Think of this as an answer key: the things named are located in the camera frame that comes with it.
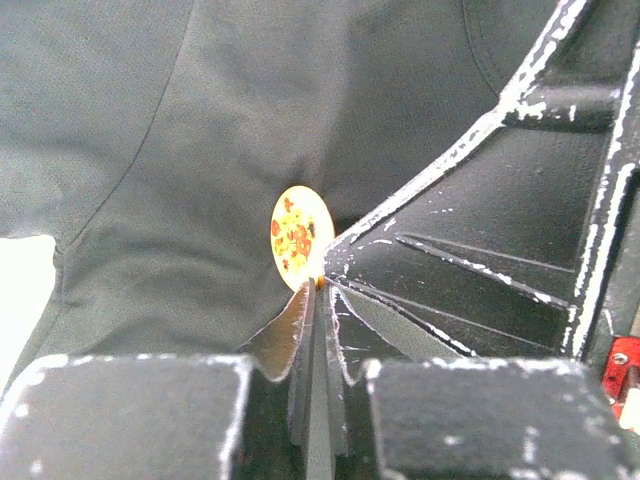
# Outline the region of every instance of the dark green fabric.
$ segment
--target dark green fabric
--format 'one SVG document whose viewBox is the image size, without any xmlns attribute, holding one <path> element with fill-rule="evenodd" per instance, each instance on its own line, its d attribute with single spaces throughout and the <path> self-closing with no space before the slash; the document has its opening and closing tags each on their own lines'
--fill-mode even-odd
<svg viewBox="0 0 640 480">
<path fill-rule="evenodd" d="M 290 292 L 269 220 L 352 223 L 497 101 L 553 0 L 0 0 L 0 236 L 56 238 L 19 361 L 231 352 Z"/>
</svg>

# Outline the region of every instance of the chipped white paint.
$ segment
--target chipped white paint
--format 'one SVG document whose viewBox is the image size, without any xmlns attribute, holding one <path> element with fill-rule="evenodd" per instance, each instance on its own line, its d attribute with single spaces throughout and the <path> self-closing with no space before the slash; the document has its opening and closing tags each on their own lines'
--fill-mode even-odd
<svg viewBox="0 0 640 480">
<path fill-rule="evenodd" d="M 568 375 L 580 371 L 579 365 L 567 363 L 559 358 L 550 358 L 546 360 L 516 359 L 514 360 L 514 362 L 527 373 L 548 372 L 555 370 L 556 375 Z"/>
<path fill-rule="evenodd" d="M 538 102 L 533 105 L 529 105 L 527 102 L 522 102 L 517 108 L 518 119 L 524 120 L 527 117 L 531 117 L 541 120 L 546 109 L 547 104 L 545 102 Z"/>
<path fill-rule="evenodd" d="M 603 310 L 604 318 L 607 320 L 607 325 L 609 327 L 609 334 L 611 336 L 615 335 L 615 331 L 613 330 L 613 319 L 611 318 L 611 312 L 608 308 Z"/>
<path fill-rule="evenodd" d="M 378 378 L 380 371 L 382 370 L 382 363 L 380 360 L 368 360 L 365 370 L 365 377 L 367 380 L 373 380 Z"/>
<path fill-rule="evenodd" d="M 87 355 L 86 357 L 77 358 L 76 360 L 73 361 L 73 366 L 77 367 L 78 365 L 84 365 L 85 363 L 89 363 L 91 360 L 93 360 L 92 355 Z"/>
<path fill-rule="evenodd" d="M 18 418 L 24 418 L 29 415 L 29 405 L 26 403 L 21 403 L 16 407 L 13 414 Z"/>
<path fill-rule="evenodd" d="M 62 368 L 66 367 L 68 363 L 68 355 L 47 355 L 34 361 L 27 369 L 46 370 L 50 368 Z"/>
<path fill-rule="evenodd" d="M 220 478 L 222 480 L 230 480 L 233 470 L 233 452 L 242 442 L 242 423 L 244 421 L 244 411 L 247 400 L 249 398 L 249 380 L 251 378 L 252 365 L 247 357 L 219 356 L 217 357 L 224 363 L 234 364 L 234 371 L 238 375 L 240 385 L 238 395 L 236 396 L 235 405 L 233 407 L 233 419 L 231 425 L 225 432 L 224 443 L 218 453 L 220 461 Z"/>
<path fill-rule="evenodd" d="M 528 468 L 512 468 L 509 470 L 509 476 L 513 480 L 541 480 L 536 470 Z"/>
<path fill-rule="evenodd" d="M 591 260 L 591 252 L 593 251 L 593 245 L 598 235 L 598 225 L 593 224 L 589 226 L 589 233 L 587 235 L 587 241 L 584 246 L 584 253 L 582 254 L 582 265 L 580 266 L 580 272 L 578 273 L 578 279 L 576 280 L 576 286 L 573 290 L 573 296 L 578 297 L 580 290 L 584 286 L 584 281 L 587 278 L 587 270 L 589 270 L 589 262 Z"/>
<path fill-rule="evenodd" d="M 31 465 L 29 465 L 29 473 L 32 477 L 40 476 L 40 474 L 42 474 L 42 460 L 38 459 L 31 462 Z"/>
<path fill-rule="evenodd" d="M 446 370 L 498 370 L 499 368 L 505 368 L 509 366 L 509 362 L 501 358 L 488 358 L 488 359 L 471 359 L 471 358 L 456 358 L 456 359 L 444 359 L 444 358 L 432 358 L 431 362 Z"/>
<path fill-rule="evenodd" d="M 532 426 L 528 426 L 524 437 L 524 447 L 522 453 L 522 460 L 525 463 L 534 465 L 536 463 L 536 455 L 538 452 L 537 438 L 540 436 L 540 431 Z"/>
<path fill-rule="evenodd" d="M 562 472 L 556 473 L 553 476 L 553 480 L 589 480 L 589 477 L 579 472 L 564 470 Z"/>
<path fill-rule="evenodd" d="M 507 110 L 513 110 L 512 105 L 514 103 L 533 91 L 536 76 L 547 65 L 551 55 L 553 55 L 558 48 L 558 42 L 568 35 L 569 30 L 576 21 L 576 17 L 582 11 L 585 4 L 586 0 L 573 2 L 563 16 L 562 14 L 567 5 L 567 0 L 558 2 L 553 15 L 551 15 L 551 18 L 545 25 L 533 48 L 529 51 L 522 65 L 518 68 L 500 95 L 500 104 L 504 105 Z M 560 19 L 560 26 L 554 29 L 558 19 Z"/>
<path fill-rule="evenodd" d="M 613 124 L 613 134 L 611 136 L 611 144 L 609 146 L 609 153 L 607 158 L 611 159 L 613 156 L 620 151 L 622 148 L 622 144 L 620 143 L 620 138 L 624 133 L 624 120 L 627 116 L 627 111 L 629 107 L 631 107 L 631 90 L 635 86 L 636 76 L 640 72 L 640 41 L 636 43 L 635 52 L 633 55 L 633 60 L 631 61 L 631 68 L 629 70 L 629 75 L 627 76 L 627 81 L 624 86 L 624 90 L 622 91 L 622 101 L 620 103 L 620 112 L 618 114 L 618 118 L 616 118 L 615 123 Z"/>
<path fill-rule="evenodd" d="M 534 292 L 533 295 L 542 303 L 551 303 L 551 297 L 545 293 Z"/>
<path fill-rule="evenodd" d="M 33 372 L 29 375 L 28 378 L 25 379 L 25 383 L 32 387 L 36 385 L 40 385 L 44 381 L 45 374 L 44 372 Z"/>
<path fill-rule="evenodd" d="M 597 212 L 602 206 L 602 201 L 607 193 L 609 187 L 609 175 L 611 174 L 611 165 L 606 164 L 604 171 L 602 172 L 602 178 L 600 179 L 600 185 L 598 186 L 598 192 L 596 194 L 596 200 L 593 202 L 592 212 Z"/>
<path fill-rule="evenodd" d="M 457 447 L 458 445 L 462 445 L 464 443 L 462 437 L 457 437 L 455 435 L 447 435 L 446 437 L 444 437 L 443 441 L 444 444 L 449 447 Z"/>
<path fill-rule="evenodd" d="M 504 275 L 502 273 L 497 273 L 496 278 L 500 280 L 502 283 L 504 283 L 505 285 L 511 285 L 513 281 L 511 277 L 509 277 L 508 275 Z"/>
<path fill-rule="evenodd" d="M 384 231 L 386 232 L 391 227 L 393 227 L 395 224 L 396 224 L 396 218 L 393 217 L 391 220 L 389 220 L 387 223 L 384 224 Z"/>
<path fill-rule="evenodd" d="M 622 203 L 622 197 L 627 183 L 635 168 L 635 163 L 627 163 L 623 165 L 616 179 L 615 187 L 611 195 L 611 204 L 607 215 L 607 222 L 604 225 L 604 233 L 602 235 L 598 251 L 596 252 L 593 274 L 589 279 L 589 284 L 585 291 L 584 307 L 578 318 L 578 325 L 573 335 L 572 353 L 574 357 L 578 357 L 582 352 L 587 333 L 589 332 L 589 327 L 591 326 L 598 297 L 600 296 L 600 287 L 604 280 L 605 268 L 609 259 L 609 251 L 611 250 L 613 237 L 616 232 L 618 211 Z"/>
<path fill-rule="evenodd" d="M 336 288 L 336 287 L 331 287 L 331 295 L 330 295 L 330 302 L 331 302 L 331 318 L 333 321 L 333 328 L 335 331 L 335 341 L 336 341 L 336 357 L 338 360 L 338 363 L 340 364 L 340 370 L 342 371 L 342 377 L 344 378 L 344 381 L 347 382 L 347 385 L 349 386 L 353 386 L 356 384 L 357 379 L 352 378 L 351 375 L 349 375 L 349 369 L 347 368 L 347 360 L 344 358 L 344 353 L 342 352 L 342 345 L 340 345 L 340 319 L 338 318 L 338 315 L 336 314 L 336 302 L 338 301 L 338 299 L 342 300 L 343 302 L 345 302 L 346 305 L 346 298 L 344 298 L 344 296 L 342 295 L 342 292 Z"/>
</svg>

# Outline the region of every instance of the red component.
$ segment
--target red component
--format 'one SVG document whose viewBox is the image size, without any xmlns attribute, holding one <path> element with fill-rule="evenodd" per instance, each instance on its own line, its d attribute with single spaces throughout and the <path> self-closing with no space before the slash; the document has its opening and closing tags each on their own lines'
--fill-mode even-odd
<svg viewBox="0 0 640 480">
<path fill-rule="evenodd" d="M 602 387 L 607 395 L 613 398 L 613 413 L 620 419 L 624 398 L 621 398 L 624 381 L 630 367 L 640 368 L 640 338 L 618 337 L 614 340 L 609 352 L 607 368 L 602 377 Z"/>
</svg>

